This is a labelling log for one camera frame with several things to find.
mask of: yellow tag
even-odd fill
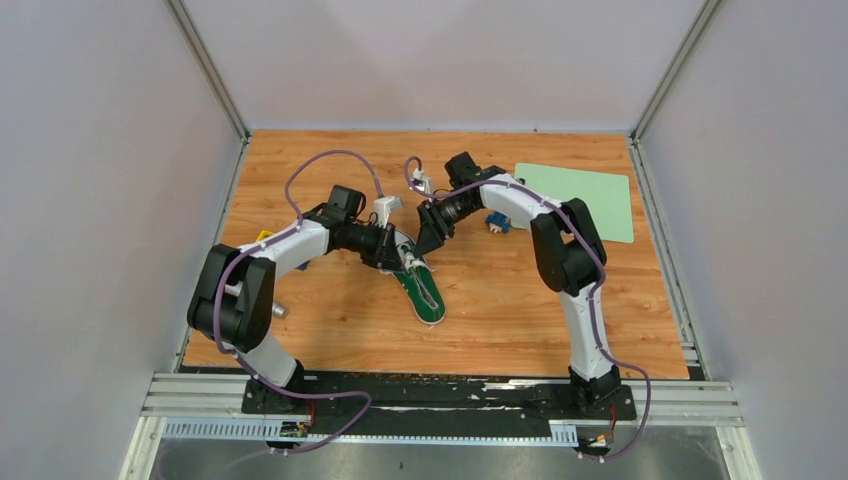
[[[262,230],[261,232],[259,232],[259,236],[256,237],[256,241],[261,242],[262,240],[265,240],[266,238],[270,237],[273,234],[274,234],[274,232],[269,232],[268,230]]]

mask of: gray floor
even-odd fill
[[[618,447],[628,440],[617,429]],[[267,455],[221,468],[265,449],[263,443],[166,440],[151,479],[452,480],[452,479],[728,479],[715,430],[648,428],[626,457],[598,465],[571,449],[332,444],[303,455]]]

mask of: cable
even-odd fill
[[[565,222],[565,225],[566,225],[566,227],[568,227],[568,230],[570,232],[572,232],[572,234],[574,235],[574,239],[577,240],[577,243],[579,243],[580,246],[583,247],[583,250],[586,251],[586,254],[589,255],[589,258],[592,260],[592,263],[595,264],[595,268],[598,269],[598,281],[595,282],[595,286],[593,286],[589,290],[589,318],[591,320],[590,323],[592,324],[592,336],[595,339],[595,345],[598,347],[598,350],[601,352],[601,355],[603,355],[603,357],[606,358],[607,360],[609,360],[612,364],[617,365],[621,368],[629,368],[631,370],[636,370],[645,379],[645,412],[642,414],[642,420],[639,423],[638,430],[636,430],[636,435],[633,437],[632,440],[630,440],[630,443],[628,443],[627,445],[624,446],[624,448],[622,448],[620,451],[618,451],[616,453],[606,455],[604,457],[599,457],[599,456],[595,456],[595,455],[586,455],[586,457],[593,459],[593,460],[598,460],[598,461],[608,461],[608,460],[615,460],[616,458],[620,458],[623,455],[625,455],[627,452],[629,452],[636,445],[636,443],[642,437],[642,434],[645,431],[645,425],[648,423],[648,414],[651,411],[651,377],[648,375],[648,372],[646,372],[641,367],[638,367],[636,365],[632,365],[630,363],[625,363],[625,362],[616,360],[615,357],[613,357],[612,354],[610,354],[603,347],[603,342],[601,341],[600,330],[598,328],[598,314],[597,314],[597,312],[595,312],[595,302],[594,302],[594,300],[595,300],[595,292],[597,292],[598,289],[601,288],[601,286],[604,284],[604,282],[607,279],[607,272],[604,269],[604,264],[601,263],[600,258],[598,258],[598,255],[595,253],[595,250],[589,245],[588,242],[586,242],[586,240],[583,238],[583,235],[581,235],[580,232],[578,232],[577,229],[574,228],[574,224],[571,223],[571,219],[569,219],[568,215],[566,215],[565,212],[563,212],[562,209],[560,209],[559,205],[556,205],[556,204],[546,200],[541,195],[537,194],[533,190],[530,190],[529,188],[525,187],[521,183],[518,183],[518,182],[511,183],[511,182],[506,182],[506,181],[503,181],[503,180],[488,179],[488,180],[481,180],[479,182],[474,182],[474,183],[472,183],[470,185],[466,185],[464,187],[460,187],[460,188],[458,188],[458,189],[454,190],[453,192],[450,192],[446,195],[430,194],[430,193],[427,193],[423,190],[420,190],[418,187],[416,187],[415,184],[412,181],[412,178],[409,176],[409,164],[412,163],[413,161],[417,162],[418,163],[418,169],[419,170],[421,169],[421,159],[418,158],[417,156],[413,155],[413,156],[407,158],[406,162],[404,162],[404,164],[403,164],[403,177],[406,180],[406,184],[409,186],[410,190],[414,191],[415,193],[417,193],[417,194],[419,194],[423,197],[429,198],[431,200],[443,200],[445,198],[450,198],[450,197],[453,197],[455,195],[459,195],[461,193],[467,192],[471,189],[478,188],[478,187],[483,186],[483,185],[500,185],[500,186],[503,186],[503,187],[518,190],[519,192],[524,193],[525,195],[532,198],[534,201],[537,201],[537,202],[541,203],[542,205],[550,208],[552,211],[556,212],[556,214],[562,219],[562,221]]]
[[[609,443],[613,443],[615,441],[616,423],[618,423],[618,419],[615,418],[615,405],[610,405],[610,429],[607,433],[603,435],[604,438],[609,437]]]
[[[367,202],[368,202],[368,200],[366,200],[365,195],[363,195],[362,200],[360,200],[360,202],[359,202],[359,210],[356,212],[357,217],[359,217],[359,215],[361,215],[362,212],[365,211],[365,205],[366,205]]]
[[[270,237],[263,243],[258,243],[256,245],[249,247],[249,248],[246,248],[239,255],[237,255],[236,258],[233,259],[233,261],[230,262],[230,264],[227,265],[227,267],[224,269],[224,272],[221,275],[221,279],[218,281],[218,287],[215,290],[215,304],[214,304],[214,308],[212,309],[212,334],[213,334],[213,337],[215,339],[215,345],[217,345],[217,347],[218,347],[218,351],[225,354],[225,355],[233,355],[236,358],[236,360],[238,361],[239,365],[241,365],[242,368],[245,369],[245,371],[247,371],[251,376],[253,376],[257,380],[259,380],[263,385],[265,385],[266,387],[270,388],[271,390],[273,390],[277,393],[280,393],[282,395],[286,395],[286,396],[301,399],[301,400],[325,400],[325,399],[346,398],[346,397],[363,397],[363,398],[365,398],[365,406],[363,406],[362,409],[356,415],[354,415],[354,417],[350,421],[348,421],[344,426],[342,426],[339,430],[328,435],[327,438],[320,440],[318,442],[315,442],[311,445],[307,445],[305,447],[300,447],[300,448],[283,449],[284,454],[311,452],[312,450],[316,450],[318,448],[321,448],[324,445],[326,445],[326,444],[330,443],[331,441],[335,440],[336,438],[338,438],[342,433],[344,433],[348,428],[350,428],[354,423],[356,423],[360,418],[362,418],[362,416],[365,414],[366,411],[368,411],[368,408],[371,406],[371,395],[369,395],[368,392],[363,392],[363,391],[351,391],[351,392],[327,393],[327,394],[305,394],[305,393],[290,392],[290,391],[288,391],[288,390],[286,390],[286,389],[284,389],[284,388],[282,388],[278,385],[275,385],[269,379],[267,379],[267,378],[263,377],[261,374],[259,374],[259,372],[256,372],[255,370],[253,370],[253,368],[251,368],[250,365],[248,365],[247,362],[239,355],[238,351],[236,351],[235,349],[228,349],[226,346],[224,346],[224,342],[221,339],[221,303],[222,303],[223,298],[224,298],[224,290],[225,290],[225,287],[226,287],[226,284],[227,284],[227,280],[229,280],[230,275],[233,273],[233,270],[236,268],[236,266],[242,260],[244,260],[247,256],[252,255],[252,254],[256,253],[257,251],[263,249],[264,247],[267,247],[269,245],[273,245],[273,244],[275,244],[279,241],[282,241],[282,240],[290,237],[295,232],[300,230],[300,226],[303,224],[303,212],[301,212],[300,208],[298,208],[298,206],[297,206],[297,203],[295,203],[295,201],[291,198],[291,194],[289,193],[289,190],[291,189],[291,184],[292,184],[292,182],[294,182],[294,179],[297,178],[298,175],[300,175],[300,172],[302,172],[310,164],[312,164],[313,162],[315,162],[318,159],[321,159],[321,158],[329,156],[329,155],[334,155],[334,154],[351,155],[351,156],[359,159],[359,161],[361,161],[363,163],[363,165],[365,165],[365,167],[371,173],[371,178],[374,180],[374,188],[377,190],[377,197],[378,198],[383,197],[383,189],[380,186],[380,180],[377,178],[376,172],[374,172],[374,167],[372,167],[371,164],[368,163],[368,161],[362,155],[360,155],[356,152],[352,152],[350,150],[328,150],[326,152],[322,152],[322,153],[319,153],[318,155],[315,155],[314,157],[305,161],[303,163],[303,165],[298,167],[297,170],[295,170],[294,173],[292,173],[291,177],[289,177],[288,181],[286,181],[284,193],[285,193],[285,196],[286,196],[286,201],[289,202],[289,205],[291,205],[292,209],[294,209],[295,213],[297,214],[296,222],[293,225],[289,226],[289,228],[284,230],[279,235],[275,235],[273,237]],[[236,463],[241,463],[244,460],[247,460],[249,458],[253,458],[253,457],[257,456],[257,454],[258,454],[258,452],[250,454],[247,457],[238,459],[225,468],[230,468],[231,466],[233,466]]]

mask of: green shoe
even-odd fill
[[[415,249],[415,242],[408,235],[397,230],[395,230],[395,244],[400,258],[412,255]],[[422,258],[416,263],[418,265],[413,265],[406,272],[393,273],[393,275],[406,290],[418,320],[427,325],[436,325],[445,318],[445,302],[439,294],[439,289],[436,288],[436,282],[426,261]]]

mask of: black mounting plate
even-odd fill
[[[633,395],[626,385],[603,405],[587,410],[581,406],[580,393],[565,379],[524,377],[521,380],[539,383],[498,388],[495,384],[503,387],[516,378],[364,372],[307,372],[305,378],[299,384],[301,393],[361,390],[371,395],[372,408],[348,430],[358,435],[548,437],[549,420],[611,420],[609,405],[615,407],[618,420],[636,419]],[[313,414],[309,431],[332,433],[350,420],[363,402],[357,397],[292,400],[251,379],[242,412]]]

